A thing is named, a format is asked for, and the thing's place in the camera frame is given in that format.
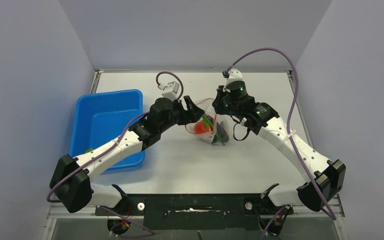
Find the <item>red yellow toy peach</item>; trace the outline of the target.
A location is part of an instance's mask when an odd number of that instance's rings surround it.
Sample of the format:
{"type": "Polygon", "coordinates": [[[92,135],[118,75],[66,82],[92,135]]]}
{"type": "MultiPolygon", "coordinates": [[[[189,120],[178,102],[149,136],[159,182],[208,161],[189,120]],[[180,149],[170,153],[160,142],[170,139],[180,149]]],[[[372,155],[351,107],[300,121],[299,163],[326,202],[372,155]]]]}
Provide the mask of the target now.
{"type": "Polygon", "coordinates": [[[193,126],[194,134],[202,135],[202,134],[210,133],[212,131],[213,131],[213,128],[206,121],[199,121],[195,123],[195,125],[193,126]]]}

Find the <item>purple toy eggplant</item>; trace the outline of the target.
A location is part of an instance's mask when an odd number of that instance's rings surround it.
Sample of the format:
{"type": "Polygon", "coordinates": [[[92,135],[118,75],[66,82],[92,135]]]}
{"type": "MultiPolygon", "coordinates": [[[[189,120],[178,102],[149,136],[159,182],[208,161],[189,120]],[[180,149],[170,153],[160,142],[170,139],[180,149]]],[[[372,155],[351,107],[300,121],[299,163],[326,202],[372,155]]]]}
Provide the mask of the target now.
{"type": "Polygon", "coordinates": [[[209,122],[211,122],[212,124],[214,123],[214,118],[211,115],[205,114],[204,116],[206,117],[206,119],[208,119],[209,122]]]}

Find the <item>clear zip top bag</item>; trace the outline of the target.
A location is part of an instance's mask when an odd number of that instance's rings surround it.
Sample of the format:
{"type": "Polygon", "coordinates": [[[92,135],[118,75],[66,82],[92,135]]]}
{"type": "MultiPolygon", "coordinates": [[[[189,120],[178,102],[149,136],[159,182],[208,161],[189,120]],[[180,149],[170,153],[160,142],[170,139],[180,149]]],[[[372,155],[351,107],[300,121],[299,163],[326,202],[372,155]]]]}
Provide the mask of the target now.
{"type": "Polygon", "coordinates": [[[231,142],[231,128],[227,118],[216,113],[213,102],[213,98],[195,101],[194,104],[204,110],[204,114],[197,122],[187,124],[185,130],[211,145],[226,146],[231,142]]]}

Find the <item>green toy chili pepper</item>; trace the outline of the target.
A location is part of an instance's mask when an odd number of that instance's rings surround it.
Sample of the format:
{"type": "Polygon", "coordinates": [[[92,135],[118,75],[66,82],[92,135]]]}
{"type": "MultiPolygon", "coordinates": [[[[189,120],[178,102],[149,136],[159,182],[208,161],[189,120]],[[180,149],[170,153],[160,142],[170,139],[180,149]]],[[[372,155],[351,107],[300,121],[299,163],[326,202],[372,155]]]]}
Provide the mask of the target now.
{"type": "Polygon", "coordinates": [[[221,144],[224,146],[230,141],[230,137],[225,128],[224,122],[219,123],[214,121],[214,118],[208,114],[204,114],[202,116],[202,122],[205,128],[209,127],[209,133],[211,134],[211,144],[221,144]]]}

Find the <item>green toy leaf vegetable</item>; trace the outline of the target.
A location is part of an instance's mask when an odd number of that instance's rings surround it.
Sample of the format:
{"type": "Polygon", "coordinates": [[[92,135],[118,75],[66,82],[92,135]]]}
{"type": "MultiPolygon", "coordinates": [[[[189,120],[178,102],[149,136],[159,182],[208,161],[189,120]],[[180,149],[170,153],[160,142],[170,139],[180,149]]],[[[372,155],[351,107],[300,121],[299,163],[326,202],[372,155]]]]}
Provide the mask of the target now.
{"type": "Polygon", "coordinates": [[[90,153],[90,152],[92,152],[93,150],[94,150],[93,148],[89,148],[89,149],[87,149],[87,150],[84,152],[84,154],[90,153]]]}

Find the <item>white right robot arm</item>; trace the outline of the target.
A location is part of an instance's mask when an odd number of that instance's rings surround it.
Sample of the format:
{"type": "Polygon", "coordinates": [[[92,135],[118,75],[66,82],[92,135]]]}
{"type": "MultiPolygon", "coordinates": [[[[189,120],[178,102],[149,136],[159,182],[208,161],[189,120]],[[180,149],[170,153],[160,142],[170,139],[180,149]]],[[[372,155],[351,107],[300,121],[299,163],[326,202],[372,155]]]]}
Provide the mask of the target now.
{"type": "Polygon", "coordinates": [[[319,212],[343,187],[346,165],[339,159],[333,161],[320,154],[292,130],[279,113],[265,102],[257,102],[247,93],[245,82],[233,81],[216,90],[212,103],[218,115],[237,118],[237,123],[247,132],[269,142],[300,172],[298,183],[276,183],[264,192],[262,209],[275,213],[282,205],[303,204],[319,212]]]}

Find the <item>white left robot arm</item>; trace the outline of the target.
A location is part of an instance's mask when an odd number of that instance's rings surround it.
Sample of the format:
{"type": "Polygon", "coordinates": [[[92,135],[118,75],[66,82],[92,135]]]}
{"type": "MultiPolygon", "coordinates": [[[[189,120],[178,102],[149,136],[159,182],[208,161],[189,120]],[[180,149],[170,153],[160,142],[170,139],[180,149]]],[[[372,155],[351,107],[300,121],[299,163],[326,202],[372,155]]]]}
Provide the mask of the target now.
{"type": "Polygon", "coordinates": [[[121,205],[127,194],[116,184],[95,184],[96,178],[119,161],[158,142],[169,128],[196,123],[204,114],[188,95],[183,100],[156,99],[148,112],[131,119],[116,138],[90,152],[75,157],[62,156],[50,180],[46,200],[62,203],[69,213],[86,206],[121,205]]]}

